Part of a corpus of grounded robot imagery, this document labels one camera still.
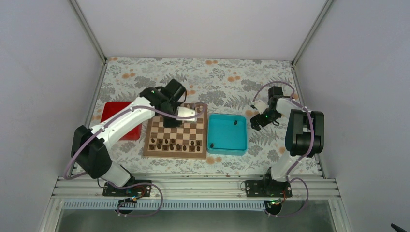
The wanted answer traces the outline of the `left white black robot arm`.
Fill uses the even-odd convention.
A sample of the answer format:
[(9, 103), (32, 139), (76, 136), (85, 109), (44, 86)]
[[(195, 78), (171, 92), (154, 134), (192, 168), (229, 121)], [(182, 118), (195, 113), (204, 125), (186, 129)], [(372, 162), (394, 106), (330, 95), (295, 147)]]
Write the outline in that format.
[(173, 126), (193, 118), (195, 113), (192, 110), (181, 107), (179, 99), (184, 95), (186, 89), (172, 79), (164, 87), (144, 89), (134, 101), (100, 124), (91, 128), (78, 127), (74, 132), (71, 160), (64, 171), (64, 178), (70, 179), (68, 171), (76, 162), (84, 174), (93, 179), (104, 179), (123, 196), (130, 195), (134, 191), (134, 177), (112, 161), (109, 150), (120, 138), (155, 115), (170, 119)]

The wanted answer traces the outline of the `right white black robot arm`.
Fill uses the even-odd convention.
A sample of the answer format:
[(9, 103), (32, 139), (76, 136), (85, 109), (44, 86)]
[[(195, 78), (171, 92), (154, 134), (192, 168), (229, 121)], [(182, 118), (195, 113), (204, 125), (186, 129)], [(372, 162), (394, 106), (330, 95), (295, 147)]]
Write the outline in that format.
[(288, 119), (285, 152), (268, 168), (261, 180), (245, 181), (247, 197), (292, 197), (291, 174), (304, 158), (322, 152), (324, 147), (324, 114), (311, 111), (293, 97), (285, 96), (282, 88), (268, 90), (268, 102), (253, 100), (251, 107), (259, 113), (250, 119), (251, 128), (260, 131), (277, 119)]

